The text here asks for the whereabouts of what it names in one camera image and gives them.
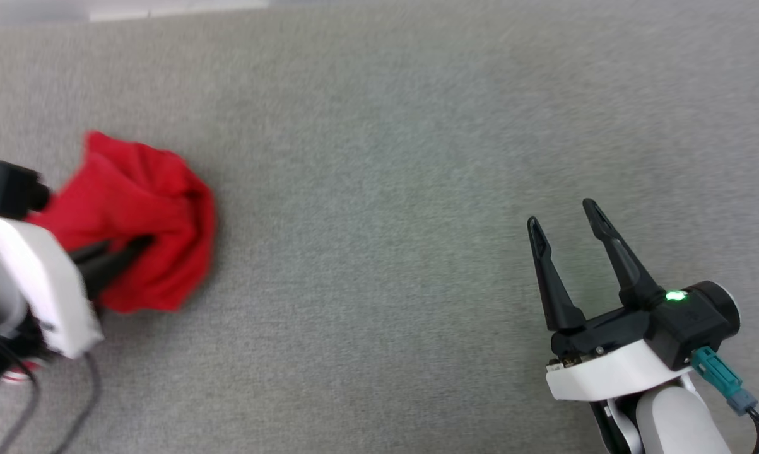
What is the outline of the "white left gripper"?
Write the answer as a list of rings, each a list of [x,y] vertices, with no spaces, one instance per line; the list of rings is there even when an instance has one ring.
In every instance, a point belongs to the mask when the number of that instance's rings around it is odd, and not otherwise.
[[[89,301],[125,273],[153,241],[151,235],[135,236],[112,250],[112,242],[105,240],[68,256],[50,231],[0,218],[0,261],[40,322],[45,345],[69,359],[104,340]]]

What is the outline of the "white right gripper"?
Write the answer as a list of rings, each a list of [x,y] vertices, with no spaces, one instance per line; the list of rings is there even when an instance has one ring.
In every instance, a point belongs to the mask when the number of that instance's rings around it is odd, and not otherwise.
[[[664,297],[664,288],[654,281],[594,199],[584,199],[583,208],[593,235],[604,245],[618,280],[621,304],[633,310],[653,310]],[[528,235],[547,329],[563,332],[582,328],[586,323],[584,313],[572,303],[553,264],[552,247],[535,216],[528,219]],[[557,400],[598,402],[671,383],[695,393],[690,379],[693,369],[673,371],[668,368],[642,334],[635,342],[580,365],[547,369],[546,381]]]

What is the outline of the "red and white basketball jersey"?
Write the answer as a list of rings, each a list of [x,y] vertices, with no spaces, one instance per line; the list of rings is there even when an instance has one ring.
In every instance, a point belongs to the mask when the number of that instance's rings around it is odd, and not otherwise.
[[[100,301],[109,310],[175,312],[206,278],[217,227],[209,187],[177,153],[90,131],[84,161],[32,224],[65,250],[137,236],[153,242]]]

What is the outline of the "grey fabric sofa seat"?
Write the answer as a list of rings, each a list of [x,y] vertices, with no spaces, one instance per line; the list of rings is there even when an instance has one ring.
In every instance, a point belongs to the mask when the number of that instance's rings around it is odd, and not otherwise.
[[[68,454],[598,454],[553,400],[526,222],[620,305],[597,201],[666,288],[719,282],[759,399],[759,0],[426,0],[0,30],[0,159],[85,132],[215,195],[205,284],[109,313]]]

